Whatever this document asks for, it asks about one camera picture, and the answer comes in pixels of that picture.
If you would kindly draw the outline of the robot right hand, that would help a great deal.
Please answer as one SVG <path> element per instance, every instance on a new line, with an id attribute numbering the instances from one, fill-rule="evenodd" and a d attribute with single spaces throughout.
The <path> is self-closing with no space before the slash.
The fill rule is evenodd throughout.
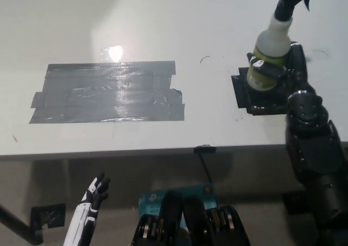
<path id="1" fill-rule="evenodd" d="M 247 83 L 254 90 L 270 91 L 285 86 L 290 96 L 296 92 L 315 93 L 308 82 L 307 62 L 302 45 L 290 44 L 289 52 L 280 58 L 262 56 L 258 51 L 247 54 Z"/>

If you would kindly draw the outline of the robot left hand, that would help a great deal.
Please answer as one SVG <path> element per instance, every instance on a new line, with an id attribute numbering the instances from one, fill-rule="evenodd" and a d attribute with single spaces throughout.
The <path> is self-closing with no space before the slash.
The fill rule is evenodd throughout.
<path id="1" fill-rule="evenodd" d="M 81 204 L 89 206 L 93 211 L 99 210 L 102 202 L 108 197 L 110 178 L 105 177 L 104 172 L 97 175 L 87 188 Z"/>

